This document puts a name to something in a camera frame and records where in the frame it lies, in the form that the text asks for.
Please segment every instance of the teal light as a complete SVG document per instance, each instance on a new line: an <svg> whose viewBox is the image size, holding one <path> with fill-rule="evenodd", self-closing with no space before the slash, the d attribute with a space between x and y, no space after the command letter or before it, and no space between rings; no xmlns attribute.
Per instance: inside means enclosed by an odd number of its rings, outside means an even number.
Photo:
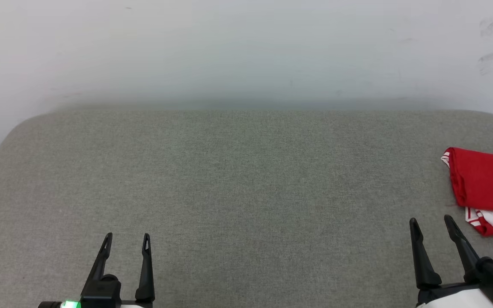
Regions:
<svg viewBox="0 0 493 308"><path fill-rule="evenodd" d="M81 308L81 305L78 302L66 300L66 302L64 302L62 306L60 306L60 308Z"/></svg>

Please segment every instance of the white wall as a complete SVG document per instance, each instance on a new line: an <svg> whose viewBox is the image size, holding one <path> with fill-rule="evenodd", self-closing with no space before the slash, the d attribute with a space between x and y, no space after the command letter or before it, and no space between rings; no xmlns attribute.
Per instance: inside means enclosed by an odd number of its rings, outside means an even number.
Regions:
<svg viewBox="0 0 493 308"><path fill-rule="evenodd" d="M493 0L0 0L0 142L83 104L493 113Z"/></svg>

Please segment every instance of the red cloth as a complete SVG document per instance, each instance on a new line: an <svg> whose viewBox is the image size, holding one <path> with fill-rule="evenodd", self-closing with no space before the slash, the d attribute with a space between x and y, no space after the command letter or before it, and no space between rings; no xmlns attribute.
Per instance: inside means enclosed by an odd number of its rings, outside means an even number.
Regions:
<svg viewBox="0 0 493 308"><path fill-rule="evenodd" d="M493 210L493 154L463 148L448 148L446 152L450 153L450 180L457 204ZM478 222L481 224L473 226L483 236L493 235L493 226L484 217L479 215Z"/></svg>

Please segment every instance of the folded red shirt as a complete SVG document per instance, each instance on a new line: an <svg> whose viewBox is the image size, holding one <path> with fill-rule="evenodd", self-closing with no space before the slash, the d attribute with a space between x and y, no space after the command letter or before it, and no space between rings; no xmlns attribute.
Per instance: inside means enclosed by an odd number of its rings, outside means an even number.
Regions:
<svg viewBox="0 0 493 308"><path fill-rule="evenodd" d="M448 148L442 160L450 167L452 189L457 204L466 207L466 220L484 236L493 235L493 154Z"/></svg>

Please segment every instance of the green light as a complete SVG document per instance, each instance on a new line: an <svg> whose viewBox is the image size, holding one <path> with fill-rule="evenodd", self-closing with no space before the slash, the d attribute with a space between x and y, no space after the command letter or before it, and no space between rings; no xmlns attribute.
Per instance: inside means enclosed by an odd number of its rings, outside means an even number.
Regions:
<svg viewBox="0 0 493 308"><path fill-rule="evenodd" d="M72 302L71 300L66 300L60 308L81 308L78 302Z"/></svg>

